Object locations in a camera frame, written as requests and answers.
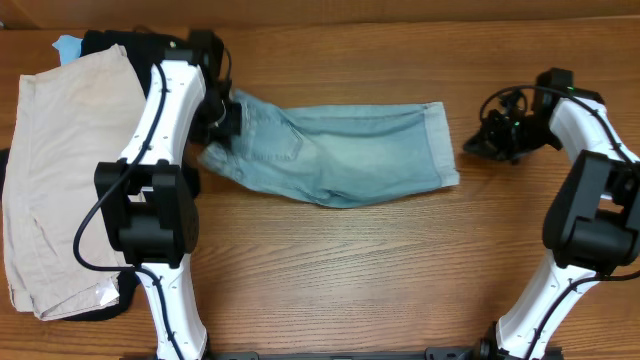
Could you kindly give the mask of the light blue denim shorts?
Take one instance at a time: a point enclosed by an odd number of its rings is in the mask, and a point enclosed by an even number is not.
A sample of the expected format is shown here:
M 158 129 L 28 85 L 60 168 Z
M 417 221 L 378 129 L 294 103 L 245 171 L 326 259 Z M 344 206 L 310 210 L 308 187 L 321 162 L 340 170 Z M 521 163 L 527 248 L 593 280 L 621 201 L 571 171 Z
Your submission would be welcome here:
M 237 91 L 242 129 L 209 145 L 208 170 L 258 192 L 355 208 L 455 186 L 442 103 L 280 108 Z

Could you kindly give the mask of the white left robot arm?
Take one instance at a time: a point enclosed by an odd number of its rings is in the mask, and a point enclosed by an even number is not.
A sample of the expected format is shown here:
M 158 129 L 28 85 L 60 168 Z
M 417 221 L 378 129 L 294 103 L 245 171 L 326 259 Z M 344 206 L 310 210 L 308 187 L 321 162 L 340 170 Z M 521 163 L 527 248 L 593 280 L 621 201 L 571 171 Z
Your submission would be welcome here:
M 142 284 L 157 336 L 157 359 L 209 359 L 208 332 L 196 305 L 191 255 L 199 236 L 199 182 L 183 169 L 188 143 L 227 145 L 241 133 L 242 107 L 230 98 L 231 56 L 211 30 L 193 30 L 183 45 L 151 55 L 146 105 L 115 162 L 94 173 L 96 204 L 119 272 Z

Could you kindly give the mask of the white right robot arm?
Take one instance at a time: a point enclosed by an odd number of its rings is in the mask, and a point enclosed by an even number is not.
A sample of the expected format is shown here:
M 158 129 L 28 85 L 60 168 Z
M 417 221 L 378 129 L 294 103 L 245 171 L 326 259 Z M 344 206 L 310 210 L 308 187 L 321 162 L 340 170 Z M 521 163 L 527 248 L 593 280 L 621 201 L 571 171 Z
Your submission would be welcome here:
M 551 68 L 530 85 L 490 95 L 465 152 L 515 163 L 549 145 L 571 169 L 543 223 L 544 258 L 516 304 L 463 359 L 560 359 L 548 344 L 579 299 L 604 282 L 638 278 L 616 269 L 639 256 L 639 158 L 608 120 L 602 96 L 575 87 L 572 71 Z

